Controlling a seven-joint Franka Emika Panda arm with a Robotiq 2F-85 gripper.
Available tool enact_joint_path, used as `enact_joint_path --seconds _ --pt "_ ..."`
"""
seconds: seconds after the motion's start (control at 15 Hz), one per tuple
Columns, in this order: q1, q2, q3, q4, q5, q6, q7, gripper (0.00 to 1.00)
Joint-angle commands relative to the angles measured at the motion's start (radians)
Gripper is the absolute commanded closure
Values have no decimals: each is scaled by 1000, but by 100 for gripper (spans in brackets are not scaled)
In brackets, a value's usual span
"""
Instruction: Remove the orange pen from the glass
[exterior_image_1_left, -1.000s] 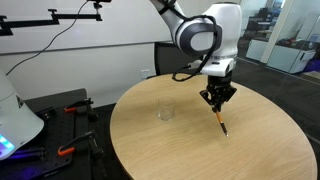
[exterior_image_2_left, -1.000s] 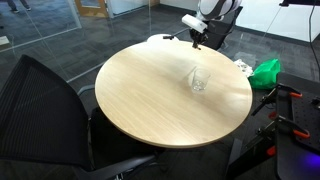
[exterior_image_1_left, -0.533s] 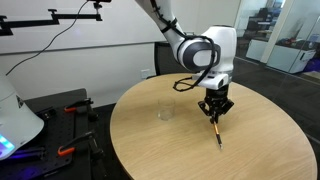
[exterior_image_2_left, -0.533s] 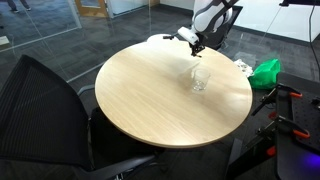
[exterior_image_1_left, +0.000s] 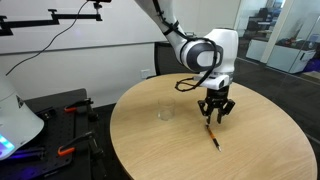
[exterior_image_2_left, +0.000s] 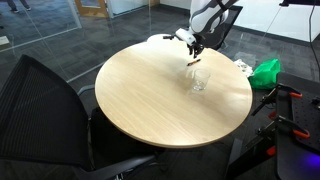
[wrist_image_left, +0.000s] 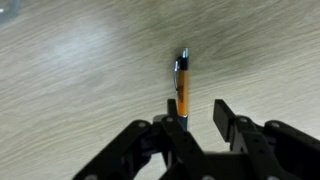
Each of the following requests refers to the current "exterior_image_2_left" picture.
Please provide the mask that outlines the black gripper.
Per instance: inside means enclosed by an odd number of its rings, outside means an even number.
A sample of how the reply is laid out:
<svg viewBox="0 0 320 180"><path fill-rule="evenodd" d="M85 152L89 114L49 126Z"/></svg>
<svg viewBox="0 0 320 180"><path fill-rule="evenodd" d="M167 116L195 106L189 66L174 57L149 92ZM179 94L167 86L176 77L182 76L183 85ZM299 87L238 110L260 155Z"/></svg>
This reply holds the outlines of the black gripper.
<svg viewBox="0 0 320 180"><path fill-rule="evenodd" d="M188 48L189 48L189 55L193 55L193 51L194 51L193 58L195 59L203 51L204 46L202 44L203 37L201 35L194 34L193 36L196 38L196 42L192 46L188 45Z"/></svg>

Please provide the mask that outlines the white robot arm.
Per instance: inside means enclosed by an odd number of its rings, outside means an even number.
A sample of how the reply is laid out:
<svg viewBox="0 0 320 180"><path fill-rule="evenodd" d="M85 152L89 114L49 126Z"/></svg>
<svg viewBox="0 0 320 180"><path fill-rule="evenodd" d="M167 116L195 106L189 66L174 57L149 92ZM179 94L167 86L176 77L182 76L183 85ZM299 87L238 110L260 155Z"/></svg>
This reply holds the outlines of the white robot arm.
<svg viewBox="0 0 320 180"><path fill-rule="evenodd" d="M196 58L202 53L203 35L212 33L224 23L229 15L229 8L238 0L191 0L188 31L195 41L188 45L189 54Z"/></svg>

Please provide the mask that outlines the black perforated robot base table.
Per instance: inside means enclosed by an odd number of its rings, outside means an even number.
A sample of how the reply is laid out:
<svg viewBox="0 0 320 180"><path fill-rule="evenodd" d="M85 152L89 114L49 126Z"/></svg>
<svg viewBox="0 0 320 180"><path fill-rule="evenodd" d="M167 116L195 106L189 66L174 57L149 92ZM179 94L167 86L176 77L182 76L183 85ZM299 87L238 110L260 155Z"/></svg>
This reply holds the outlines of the black perforated robot base table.
<svg viewBox="0 0 320 180"><path fill-rule="evenodd" d="M261 104L275 105L268 115L270 123L241 151L234 141L226 180L272 159L277 180L320 180L319 166L319 84L280 72L277 85Z"/></svg>

